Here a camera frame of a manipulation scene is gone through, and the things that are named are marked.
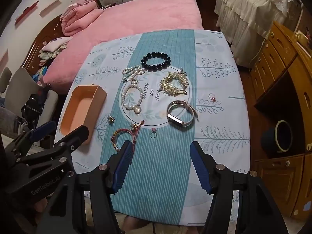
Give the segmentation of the cream ruffled cover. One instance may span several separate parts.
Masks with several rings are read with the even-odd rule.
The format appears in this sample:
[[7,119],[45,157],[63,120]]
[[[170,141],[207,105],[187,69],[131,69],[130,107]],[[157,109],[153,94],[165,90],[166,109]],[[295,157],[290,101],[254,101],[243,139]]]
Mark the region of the cream ruffled cover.
[[237,65],[250,67],[274,22],[294,30],[300,0],[216,0],[217,27],[224,34]]

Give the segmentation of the wooden drawer cabinet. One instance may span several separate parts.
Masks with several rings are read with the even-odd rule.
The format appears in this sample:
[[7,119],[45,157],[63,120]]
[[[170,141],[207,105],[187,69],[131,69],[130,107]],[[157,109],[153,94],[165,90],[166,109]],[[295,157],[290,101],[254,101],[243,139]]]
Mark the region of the wooden drawer cabinet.
[[281,213],[311,216],[311,56],[274,22],[251,70],[255,108],[270,122],[254,161]]

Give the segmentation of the red wall shelf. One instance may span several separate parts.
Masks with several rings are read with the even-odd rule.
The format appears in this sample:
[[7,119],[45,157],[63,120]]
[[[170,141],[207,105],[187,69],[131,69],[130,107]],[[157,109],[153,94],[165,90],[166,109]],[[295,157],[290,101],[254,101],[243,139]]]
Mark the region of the red wall shelf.
[[39,1],[36,1],[31,6],[28,6],[27,8],[25,8],[22,14],[16,18],[14,25],[19,24],[21,20],[23,20],[28,14],[30,14],[37,7],[38,3]]

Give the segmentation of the folded pink quilt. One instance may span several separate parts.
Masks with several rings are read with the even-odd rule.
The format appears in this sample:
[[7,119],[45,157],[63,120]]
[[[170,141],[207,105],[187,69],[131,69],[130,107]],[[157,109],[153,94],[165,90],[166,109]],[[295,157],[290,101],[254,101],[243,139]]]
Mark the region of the folded pink quilt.
[[96,0],[77,0],[61,14],[61,29],[64,36],[73,36],[87,28],[102,13]]

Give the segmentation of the wooden headboard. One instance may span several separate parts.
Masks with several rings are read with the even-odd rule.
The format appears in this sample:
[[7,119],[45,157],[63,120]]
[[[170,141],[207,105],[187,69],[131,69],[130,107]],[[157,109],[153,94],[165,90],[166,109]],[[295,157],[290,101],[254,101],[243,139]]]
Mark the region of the wooden headboard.
[[30,76],[36,74],[40,69],[40,58],[38,57],[39,51],[51,40],[63,37],[63,32],[61,28],[61,19],[58,15],[52,21],[50,21],[37,35],[35,40],[30,46],[30,49],[25,57],[21,68],[24,68]]

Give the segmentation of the gold leaf hair comb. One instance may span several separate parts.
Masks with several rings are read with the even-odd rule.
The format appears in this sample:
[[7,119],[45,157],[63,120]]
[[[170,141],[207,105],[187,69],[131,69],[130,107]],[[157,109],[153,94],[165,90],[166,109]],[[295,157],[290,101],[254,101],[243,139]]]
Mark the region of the gold leaf hair comb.
[[168,72],[159,86],[159,91],[164,92],[168,96],[187,95],[187,88],[189,86],[187,74],[181,70],[179,72]]

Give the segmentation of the white pink pillow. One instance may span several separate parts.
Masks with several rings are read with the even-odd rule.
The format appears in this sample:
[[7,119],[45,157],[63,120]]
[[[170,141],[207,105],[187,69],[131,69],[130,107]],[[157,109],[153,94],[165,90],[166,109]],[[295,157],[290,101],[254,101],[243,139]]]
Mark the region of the white pink pillow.
[[59,37],[57,39],[51,40],[41,50],[43,52],[55,52],[55,50],[60,48],[62,45],[67,44],[71,39],[72,37],[70,36]]

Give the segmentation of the small flower earring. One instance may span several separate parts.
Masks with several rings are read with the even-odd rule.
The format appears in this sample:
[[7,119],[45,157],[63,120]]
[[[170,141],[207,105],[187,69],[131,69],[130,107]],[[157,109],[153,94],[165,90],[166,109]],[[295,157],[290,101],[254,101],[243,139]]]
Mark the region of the small flower earring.
[[115,118],[114,118],[113,116],[111,116],[111,115],[108,115],[108,117],[107,117],[107,122],[108,122],[109,124],[113,124],[113,123],[115,122]]

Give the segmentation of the grey office chair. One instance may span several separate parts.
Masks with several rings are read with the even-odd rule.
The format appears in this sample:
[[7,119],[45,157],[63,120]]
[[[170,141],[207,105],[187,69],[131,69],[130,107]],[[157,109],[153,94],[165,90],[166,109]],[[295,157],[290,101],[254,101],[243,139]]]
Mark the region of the grey office chair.
[[[26,69],[19,68],[15,74],[6,67],[1,73],[1,93],[5,94],[5,108],[22,117],[21,108],[26,104],[32,94],[38,93],[41,86],[38,85],[28,74]],[[58,94],[53,90],[47,93],[43,113],[39,117],[39,124],[46,123],[52,119],[58,102]]]

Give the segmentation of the black bag on chair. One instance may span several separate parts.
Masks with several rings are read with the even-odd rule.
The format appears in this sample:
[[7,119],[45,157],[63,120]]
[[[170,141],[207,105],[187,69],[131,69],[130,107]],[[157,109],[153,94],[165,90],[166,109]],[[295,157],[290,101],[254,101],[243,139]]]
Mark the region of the black bag on chair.
[[36,94],[30,95],[25,105],[21,108],[22,117],[25,119],[29,129],[36,128],[50,89],[50,84],[43,88],[41,87]]

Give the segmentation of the pearl bow hair clip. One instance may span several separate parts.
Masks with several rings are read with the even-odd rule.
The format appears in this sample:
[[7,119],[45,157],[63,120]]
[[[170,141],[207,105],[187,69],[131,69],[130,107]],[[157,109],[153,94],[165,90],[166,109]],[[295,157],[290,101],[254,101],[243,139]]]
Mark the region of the pearl bow hair clip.
[[122,83],[129,82],[132,85],[138,84],[138,76],[145,74],[145,69],[140,66],[133,66],[122,71]]

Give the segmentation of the peach cardboard jewelry box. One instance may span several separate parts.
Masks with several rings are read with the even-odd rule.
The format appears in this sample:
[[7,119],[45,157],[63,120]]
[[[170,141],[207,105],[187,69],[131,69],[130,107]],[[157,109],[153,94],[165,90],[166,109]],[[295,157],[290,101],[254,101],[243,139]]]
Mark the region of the peach cardboard jewelry box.
[[83,145],[88,145],[106,97],[107,93],[101,86],[77,86],[63,114],[60,125],[62,135],[68,135],[81,125],[86,126],[89,134]]

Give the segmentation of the teal floral tablecloth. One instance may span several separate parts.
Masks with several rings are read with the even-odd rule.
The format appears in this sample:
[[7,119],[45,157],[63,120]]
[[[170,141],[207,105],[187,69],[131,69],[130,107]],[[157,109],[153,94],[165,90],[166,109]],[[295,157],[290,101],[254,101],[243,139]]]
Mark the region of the teal floral tablecloth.
[[[109,42],[71,41],[60,54],[60,71],[74,68],[66,89],[98,85],[107,93],[93,137],[73,153],[78,173],[93,170],[115,153],[111,143],[119,128],[142,124],[133,163],[124,184],[112,196],[116,211],[173,225],[200,226],[212,202],[200,186],[190,158],[190,144],[230,170],[246,173],[250,165],[250,129],[244,90],[230,47],[221,32],[168,30]],[[138,84],[122,83],[122,71],[145,69]],[[159,91],[168,72],[183,70],[187,95]],[[167,106],[185,100],[198,113],[182,128],[167,120]],[[115,118],[107,122],[108,115]]]

